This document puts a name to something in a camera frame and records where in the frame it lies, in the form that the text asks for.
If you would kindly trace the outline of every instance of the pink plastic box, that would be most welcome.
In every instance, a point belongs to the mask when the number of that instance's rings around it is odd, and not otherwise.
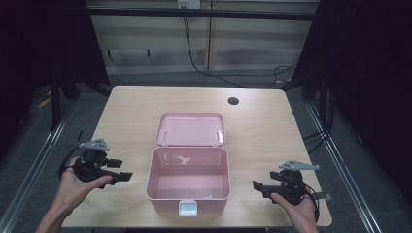
[[[147,195],[159,213],[221,212],[230,194],[223,117],[215,113],[161,116]]]

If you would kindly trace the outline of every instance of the black cable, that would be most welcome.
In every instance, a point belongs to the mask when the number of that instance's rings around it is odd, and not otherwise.
[[[308,190],[306,190],[306,188],[305,188],[306,194],[310,197],[310,199],[311,199],[312,202],[313,202],[313,205],[314,205],[314,208],[315,208],[315,221],[318,222],[318,220],[319,220],[319,215],[320,215],[320,210],[319,210],[319,197],[318,197],[318,194],[315,192],[315,190],[314,190],[311,186],[309,186],[308,184],[306,184],[306,186],[309,187],[309,188],[313,191],[313,193],[315,194],[316,200],[315,200],[315,198],[312,196],[312,194],[311,194]]]
[[[309,144],[313,144],[313,143],[317,142],[318,140],[319,140],[319,138],[314,139],[314,140],[309,141],[309,142],[305,142],[305,145],[308,146]]]
[[[333,98],[333,95],[331,94],[331,91],[328,92],[328,116],[327,116],[327,123],[325,128],[317,133],[314,133],[312,135],[303,137],[303,140],[307,140],[309,138],[315,137],[317,135],[320,135],[322,137],[322,140],[313,148],[311,148],[308,151],[308,154],[312,153],[315,149],[317,149],[328,137],[330,137],[330,133],[332,130],[333,126],[333,121],[334,121],[334,109],[335,109],[335,99]]]
[[[298,86],[301,86],[307,80],[311,79],[314,76],[318,76],[319,73],[322,73],[322,71],[320,71],[320,70],[322,70],[321,66],[323,64],[327,63],[327,61],[329,60],[328,54],[330,53],[330,51],[327,50],[327,51],[323,51],[322,53],[324,53],[324,54],[319,55],[318,58],[316,58],[316,60],[314,60],[312,62],[310,67],[307,69],[308,72],[305,72],[298,79],[293,78],[288,84],[282,86],[281,89],[286,92],[286,91],[288,91],[292,88],[296,88]]]
[[[231,81],[229,81],[229,80],[227,80],[227,79],[225,79],[225,78],[223,78],[223,77],[224,77],[224,76],[226,76],[226,77],[230,77],[230,76],[242,76],[242,77],[270,77],[270,76],[274,76],[274,77],[275,77],[275,82],[272,83],[271,85],[269,85],[268,87],[266,87],[266,89],[267,89],[267,88],[272,87],[272,86],[276,83],[276,80],[277,80],[277,79],[276,79],[276,76],[277,76],[277,75],[282,74],[282,73],[288,71],[290,68],[295,68],[295,66],[296,66],[296,64],[291,65],[291,66],[278,66],[278,67],[276,67],[276,68],[273,70],[273,74],[270,74],[270,75],[245,75],[245,74],[240,74],[240,75],[239,75],[239,74],[234,74],[234,75],[214,75],[214,74],[210,74],[210,73],[206,73],[206,72],[200,71],[200,70],[196,67],[196,65],[194,64],[193,58],[192,58],[192,55],[191,55],[191,46],[190,46],[190,39],[189,39],[188,18],[187,18],[187,17],[184,17],[183,20],[184,20],[184,24],[185,24],[186,40],[187,40],[187,44],[188,44],[188,51],[189,51],[189,58],[190,58],[191,65],[193,66],[193,68],[194,68],[197,72],[199,72],[199,73],[202,74],[202,75],[210,76],[210,77],[214,77],[214,78],[218,78],[218,79],[220,79],[220,80],[222,80],[222,81],[224,81],[224,82],[226,82],[226,83],[229,83],[229,84],[231,84],[231,85],[237,86],[237,87],[239,87],[239,88],[246,88],[246,87],[241,86],[241,85],[236,84],[236,83],[233,83],[233,82],[231,82]],[[286,69],[285,69],[285,70],[282,70],[282,71],[280,71],[280,72],[278,72],[278,73],[276,73],[276,70],[277,70],[277,69],[280,69],[280,68],[286,68]]]
[[[79,146],[75,146],[72,150],[70,150],[66,156],[63,159],[63,162],[61,162],[60,168],[58,169],[58,178],[61,179],[61,175],[63,175],[63,172],[68,168],[66,166],[67,160],[72,156],[72,154],[79,148]]]

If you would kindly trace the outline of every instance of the human arm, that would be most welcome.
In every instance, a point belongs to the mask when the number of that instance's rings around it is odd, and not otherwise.
[[[292,205],[278,193],[272,193],[271,198],[281,206],[289,216],[292,225],[299,233],[319,232],[315,221],[314,204],[306,194],[298,205]]]
[[[61,176],[60,186],[51,204],[43,216],[36,233],[59,232],[65,218],[70,216],[87,195],[96,187],[102,186],[112,180],[111,176],[104,176],[89,183],[79,180],[72,168],[66,169]]]

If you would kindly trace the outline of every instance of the dark floor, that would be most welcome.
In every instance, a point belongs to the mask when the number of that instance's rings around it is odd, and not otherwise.
[[[236,71],[234,73],[244,75],[270,74],[272,71]],[[229,71],[221,71],[219,74],[228,74]],[[288,72],[278,77],[283,81],[288,77]],[[177,72],[160,74],[141,74],[133,76],[111,76],[112,86],[115,85],[159,85],[159,86],[209,86],[209,87],[233,87],[231,84],[219,78],[206,77],[196,72]],[[263,88],[274,82],[274,77],[224,77],[242,87]],[[276,83],[273,87],[279,87],[283,83]],[[89,140],[94,132],[97,122],[105,107],[107,97],[95,93],[86,87],[80,86],[82,94],[76,101],[67,117],[51,156],[45,161],[45,167],[40,173],[39,180],[30,191],[21,213],[14,224],[13,232],[34,232],[42,215],[48,209],[58,186],[57,169],[61,160],[69,149],[76,144],[80,132],[82,140]],[[307,103],[302,100],[300,89],[295,88],[287,92],[291,107],[302,136],[316,132],[315,124],[309,115]],[[16,195],[20,184],[23,183],[28,170],[35,161],[43,143],[50,134],[52,122],[51,105],[38,109],[37,105],[43,100],[43,95],[34,96],[29,113],[25,117],[24,124],[18,131],[17,137],[8,150],[8,155],[0,164],[0,214],[5,214]],[[338,109],[333,122],[332,139],[337,145],[345,165],[349,168],[364,200],[369,205],[376,218],[381,232],[412,232],[412,211],[404,197],[397,190],[394,183],[376,164],[370,150],[361,145],[357,139],[357,133],[352,129],[350,122],[343,117]],[[308,143],[310,150],[317,142]],[[330,159],[324,145],[314,150],[310,157],[314,164],[319,164],[321,170],[317,171],[323,192],[330,193],[333,200],[328,207],[332,214],[333,223],[329,227],[321,228],[322,232],[368,232],[359,212],[354,205],[347,188],[337,173],[335,164]],[[64,229],[63,232],[124,232],[125,229]],[[165,230],[127,230],[126,232],[164,232]],[[199,232],[199,230],[186,230],[185,232]],[[293,232],[291,228],[271,229],[272,232]]]

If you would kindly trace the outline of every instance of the box latch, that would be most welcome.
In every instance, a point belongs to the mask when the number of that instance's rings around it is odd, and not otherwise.
[[[197,216],[197,202],[187,199],[180,201],[179,216]]]

